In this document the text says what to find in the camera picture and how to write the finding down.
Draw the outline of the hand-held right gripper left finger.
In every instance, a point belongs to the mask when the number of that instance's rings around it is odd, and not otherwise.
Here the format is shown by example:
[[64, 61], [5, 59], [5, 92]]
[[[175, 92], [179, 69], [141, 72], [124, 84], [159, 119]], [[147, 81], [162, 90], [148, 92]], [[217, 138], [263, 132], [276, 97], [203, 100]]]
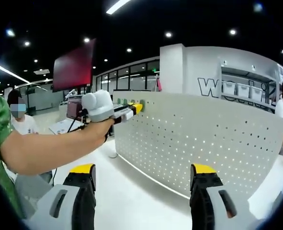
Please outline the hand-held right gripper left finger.
[[37, 230], [93, 230], [96, 207], [95, 164], [70, 170], [63, 184], [55, 185], [37, 203]]

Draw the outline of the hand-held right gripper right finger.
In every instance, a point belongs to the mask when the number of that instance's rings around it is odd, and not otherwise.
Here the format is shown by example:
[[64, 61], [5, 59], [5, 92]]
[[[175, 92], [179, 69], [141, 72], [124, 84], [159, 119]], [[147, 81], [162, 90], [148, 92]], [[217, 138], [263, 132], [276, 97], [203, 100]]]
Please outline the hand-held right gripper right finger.
[[190, 193], [193, 230], [250, 229], [248, 202], [224, 185], [212, 167], [191, 165]]

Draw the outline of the person's left hand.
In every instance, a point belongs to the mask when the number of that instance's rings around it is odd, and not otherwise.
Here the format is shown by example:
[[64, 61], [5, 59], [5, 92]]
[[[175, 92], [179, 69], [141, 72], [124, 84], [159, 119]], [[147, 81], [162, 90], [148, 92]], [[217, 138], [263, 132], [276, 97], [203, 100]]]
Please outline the person's left hand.
[[105, 121], [97, 123], [96, 134], [97, 138], [100, 141], [100, 144], [103, 144], [107, 140], [108, 132], [111, 126], [114, 124], [114, 119], [109, 118]]

